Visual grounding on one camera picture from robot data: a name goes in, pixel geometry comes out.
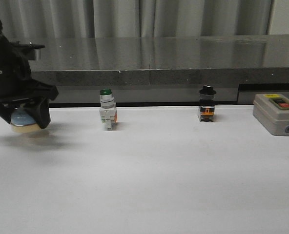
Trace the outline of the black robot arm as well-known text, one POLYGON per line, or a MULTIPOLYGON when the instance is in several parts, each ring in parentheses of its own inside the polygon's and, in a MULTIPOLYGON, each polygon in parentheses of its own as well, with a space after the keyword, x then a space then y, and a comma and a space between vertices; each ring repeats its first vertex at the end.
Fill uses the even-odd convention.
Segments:
POLYGON ((33 79, 29 64, 42 48, 10 42, 0 20, 0 117, 15 130, 45 129, 51 121, 49 102, 58 96, 57 87, 33 79))

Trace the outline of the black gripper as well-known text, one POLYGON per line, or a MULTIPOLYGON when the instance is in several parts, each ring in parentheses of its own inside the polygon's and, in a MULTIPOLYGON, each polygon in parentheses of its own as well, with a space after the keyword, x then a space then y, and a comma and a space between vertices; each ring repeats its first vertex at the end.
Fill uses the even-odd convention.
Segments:
POLYGON ((48 100, 57 96, 57 87, 33 79, 29 60, 0 35, 0 117, 10 123, 13 109, 5 105, 37 98, 25 103, 24 110, 45 129, 51 121, 48 100))

